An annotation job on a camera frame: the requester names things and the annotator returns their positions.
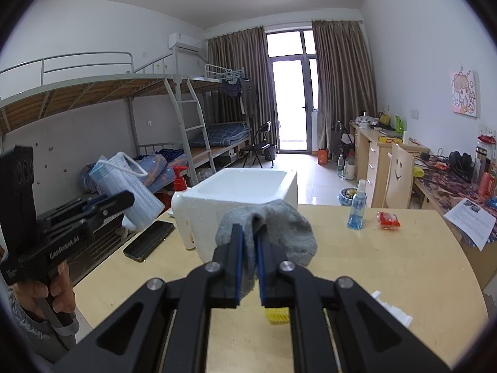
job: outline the screw head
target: screw head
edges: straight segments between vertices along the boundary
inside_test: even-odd
[[[290,260],[284,260],[279,267],[283,272],[291,272],[295,269],[295,264]]]
[[[211,261],[205,264],[205,270],[207,270],[210,273],[217,272],[221,268],[221,264],[216,261]]]
[[[162,285],[164,284],[162,279],[159,278],[152,278],[147,282],[147,287],[150,290],[159,290]]]
[[[354,286],[354,281],[348,276],[342,276],[337,282],[342,289],[350,289]]]

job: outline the blue liquid bottle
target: blue liquid bottle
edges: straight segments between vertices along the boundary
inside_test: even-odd
[[[354,230],[362,229],[362,223],[364,221],[364,209],[366,208],[366,181],[361,179],[359,181],[359,187],[357,187],[357,193],[352,199],[352,207],[350,209],[349,222],[347,227]]]

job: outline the wooden chair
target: wooden chair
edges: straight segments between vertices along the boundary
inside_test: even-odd
[[[408,209],[413,191],[414,157],[392,144],[390,172],[384,203],[391,209]]]

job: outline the air conditioner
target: air conditioner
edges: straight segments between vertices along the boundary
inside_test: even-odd
[[[194,52],[202,50],[202,42],[191,36],[175,32],[169,35],[169,49],[173,47],[189,49]]]

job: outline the black phone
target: black phone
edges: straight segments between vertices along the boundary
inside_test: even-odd
[[[143,262],[157,246],[175,229],[175,225],[155,221],[124,249],[124,254],[136,262]]]

